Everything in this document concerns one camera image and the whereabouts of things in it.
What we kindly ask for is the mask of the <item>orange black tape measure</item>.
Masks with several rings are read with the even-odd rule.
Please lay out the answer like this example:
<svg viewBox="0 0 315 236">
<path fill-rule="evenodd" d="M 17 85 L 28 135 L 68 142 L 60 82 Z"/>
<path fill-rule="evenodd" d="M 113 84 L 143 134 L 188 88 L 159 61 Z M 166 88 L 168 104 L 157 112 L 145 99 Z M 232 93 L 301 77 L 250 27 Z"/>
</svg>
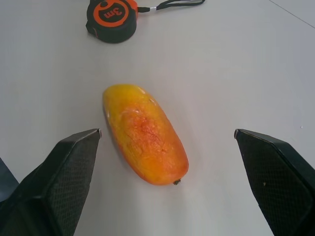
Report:
<svg viewBox="0 0 315 236">
<path fill-rule="evenodd" d="M 90 0 L 86 29 L 98 40 L 121 43 L 131 38 L 137 28 L 139 13 L 170 7 L 198 6 L 205 0 L 166 0 L 154 7 L 138 6 L 136 0 Z"/>
</svg>

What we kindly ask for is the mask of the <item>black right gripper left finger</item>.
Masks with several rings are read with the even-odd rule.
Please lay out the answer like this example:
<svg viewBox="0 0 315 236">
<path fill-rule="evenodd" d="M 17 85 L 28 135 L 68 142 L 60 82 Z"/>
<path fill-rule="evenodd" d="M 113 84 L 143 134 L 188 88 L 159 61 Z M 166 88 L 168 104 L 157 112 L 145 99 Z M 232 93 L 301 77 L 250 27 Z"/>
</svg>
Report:
<svg viewBox="0 0 315 236">
<path fill-rule="evenodd" d="M 73 236 L 100 138 L 91 129 L 59 141 L 21 182 L 0 158 L 0 236 Z"/>
</svg>

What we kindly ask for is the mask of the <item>yellow orange mango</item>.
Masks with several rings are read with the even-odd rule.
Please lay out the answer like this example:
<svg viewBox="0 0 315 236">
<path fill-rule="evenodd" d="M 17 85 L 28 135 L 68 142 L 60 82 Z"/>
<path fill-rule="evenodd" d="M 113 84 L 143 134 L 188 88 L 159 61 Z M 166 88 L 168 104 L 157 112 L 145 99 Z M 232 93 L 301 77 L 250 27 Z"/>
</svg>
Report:
<svg viewBox="0 0 315 236">
<path fill-rule="evenodd" d="M 177 185 L 188 172 L 184 146 L 158 102 L 131 84 L 109 86 L 102 95 L 112 135 L 134 172 L 153 185 Z"/>
</svg>

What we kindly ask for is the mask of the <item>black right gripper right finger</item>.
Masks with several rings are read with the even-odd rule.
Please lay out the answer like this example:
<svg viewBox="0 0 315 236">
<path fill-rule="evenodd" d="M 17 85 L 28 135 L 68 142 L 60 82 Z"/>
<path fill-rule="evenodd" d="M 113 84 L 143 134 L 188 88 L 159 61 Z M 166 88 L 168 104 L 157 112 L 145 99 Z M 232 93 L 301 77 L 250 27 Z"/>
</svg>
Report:
<svg viewBox="0 0 315 236">
<path fill-rule="evenodd" d="M 315 236 L 315 169 L 285 141 L 245 129 L 234 138 L 274 236 Z"/>
</svg>

